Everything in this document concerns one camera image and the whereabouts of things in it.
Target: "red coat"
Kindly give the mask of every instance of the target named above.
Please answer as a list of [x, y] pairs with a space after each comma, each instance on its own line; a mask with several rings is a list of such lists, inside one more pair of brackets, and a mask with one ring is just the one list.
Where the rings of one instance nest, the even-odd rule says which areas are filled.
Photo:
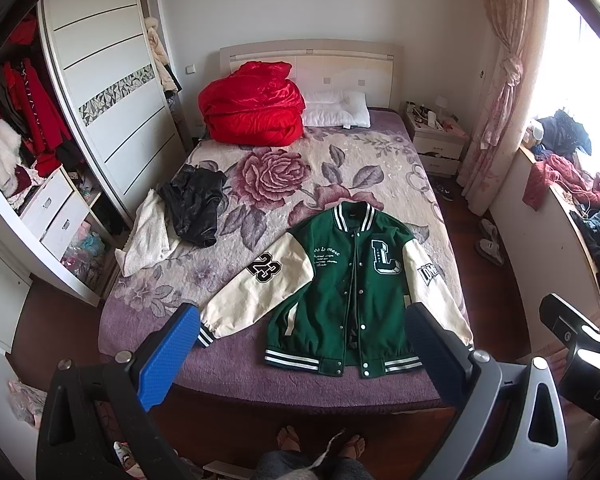
[[211, 137], [219, 142], [288, 146], [302, 135], [304, 99], [282, 61], [248, 61], [198, 96]]
[[14, 108], [22, 110], [27, 120], [31, 143], [26, 142], [26, 145], [36, 156], [38, 174], [48, 176], [61, 165], [56, 158], [56, 148], [62, 144], [62, 137], [71, 139], [71, 134], [30, 60], [25, 58], [22, 63], [24, 76], [7, 62], [3, 67], [4, 77]]

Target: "cream leather sleeve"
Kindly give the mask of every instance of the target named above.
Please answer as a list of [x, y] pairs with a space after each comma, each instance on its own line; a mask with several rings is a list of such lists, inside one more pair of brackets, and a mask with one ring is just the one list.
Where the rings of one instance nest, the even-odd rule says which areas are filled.
[[423, 303], [442, 328], [455, 332], [465, 345], [472, 344], [474, 336], [469, 324], [460, 313], [445, 280], [417, 240], [405, 243], [402, 259], [411, 303]]
[[247, 328], [314, 278], [302, 245], [284, 233], [227, 283], [200, 313], [203, 346]]

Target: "varsity jacket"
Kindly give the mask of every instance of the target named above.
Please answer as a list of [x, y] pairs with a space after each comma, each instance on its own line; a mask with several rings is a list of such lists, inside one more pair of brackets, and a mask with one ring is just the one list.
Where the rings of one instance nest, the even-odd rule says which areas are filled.
[[355, 365], [374, 378], [421, 366], [404, 329], [404, 309], [416, 301], [472, 343], [409, 229], [366, 202], [345, 202], [289, 229], [227, 283], [202, 310], [197, 343], [207, 347], [273, 310], [266, 364], [334, 377]]

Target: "headboard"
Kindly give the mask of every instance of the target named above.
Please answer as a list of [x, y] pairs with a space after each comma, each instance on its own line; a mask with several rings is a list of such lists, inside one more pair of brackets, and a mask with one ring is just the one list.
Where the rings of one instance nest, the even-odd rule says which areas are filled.
[[359, 90], [366, 105], [398, 110], [402, 98], [401, 46], [353, 40], [281, 40], [220, 49], [225, 77], [247, 61], [286, 61], [302, 92]]

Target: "floral bedspread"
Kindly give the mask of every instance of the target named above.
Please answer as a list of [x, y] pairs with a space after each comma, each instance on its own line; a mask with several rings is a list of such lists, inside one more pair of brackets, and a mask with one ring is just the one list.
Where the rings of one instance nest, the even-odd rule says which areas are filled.
[[[305, 128], [304, 135], [285, 148], [202, 141], [187, 162], [220, 169], [228, 177], [218, 209], [218, 242], [204, 249], [183, 242], [167, 260], [120, 278], [102, 313], [100, 351], [114, 355], [121, 349], [135, 349], [181, 302], [203, 306], [288, 227], [342, 201], [365, 200], [405, 222], [439, 268], [464, 313], [458, 270], [440, 209], [402, 120], [393, 112], [370, 113], [371, 128]], [[365, 396], [358, 400], [340, 399], [335, 394], [327, 400], [314, 399], [311, 394], [298, 397], [299, 381], [293, 378], [295, 398], [290, 399], [283, 379], [287, 370], [263, 364], [264, 341], [258, 334], [265, 331], [266, 321], [261, 320], [242, 331], [247, 334], [219, 340], [203, 352], [195, 349], [177, 382], [245, 400], [303, 406], [368, 405]], [[240, 356], [237, 365], [232, 352]], [[353, 368], [347, 371], [347, 383], [364, 383]], [[426, 389], [430, 383], [423, 374], [421, 386]], [[378, 383], [384, 381], [384, 388], [391, 390], [385, 380], [398, 377], [380, 378]], [[315, 384], [320, 379], [325, 377], [312, 376], [308, 382]], [[347, 377], [326, 379], [339, 383]], [[249, 384], [253, 381], [258, 386]], [[368, 390], [369, 384], [365, 384], [361, 387]], [[430, 400], [404, 395], [402, 383], [393, 393], [375, 397], [373, 402], [395, 405]], [[437, 397], [435, 390], [418, 395]]]

